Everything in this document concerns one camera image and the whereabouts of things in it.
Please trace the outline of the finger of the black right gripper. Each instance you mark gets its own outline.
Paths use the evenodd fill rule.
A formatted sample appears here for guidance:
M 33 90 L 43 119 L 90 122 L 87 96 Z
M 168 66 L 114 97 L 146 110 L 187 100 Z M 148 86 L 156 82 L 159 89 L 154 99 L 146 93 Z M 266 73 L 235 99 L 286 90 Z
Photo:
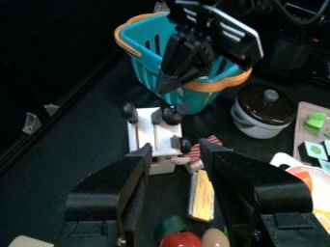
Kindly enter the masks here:
M 183 38 L 178 34 L 172 34 L 166 44 L 164 56 L 156 82 L 156 93 L 160 95 L 167 94 L 179 87 L 178 70 L 180 68 L 183 42 Z
M 182 85 L 208 75 L 214 63 L 214 50 L 207 41 L 187 43 L 186 47 L 188 51 L 184 54 L 184 62 L 178 73 L 178 80 Z

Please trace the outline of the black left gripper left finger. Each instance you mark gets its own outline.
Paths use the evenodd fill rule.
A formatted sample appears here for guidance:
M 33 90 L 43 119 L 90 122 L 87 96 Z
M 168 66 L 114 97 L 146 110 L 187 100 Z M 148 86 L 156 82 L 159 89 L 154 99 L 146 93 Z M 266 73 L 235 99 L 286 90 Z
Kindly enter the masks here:
M 152 147 L 88 175 L 69 192 L 59 247 L 139 247 Z

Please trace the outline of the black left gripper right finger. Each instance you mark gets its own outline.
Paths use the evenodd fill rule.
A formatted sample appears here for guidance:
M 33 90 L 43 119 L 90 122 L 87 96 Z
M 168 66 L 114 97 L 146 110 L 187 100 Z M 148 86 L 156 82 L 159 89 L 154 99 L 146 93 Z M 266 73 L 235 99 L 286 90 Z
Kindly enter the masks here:
M 204 139 L 200 154 L 231 247 L 330 247 L 301 179 Z

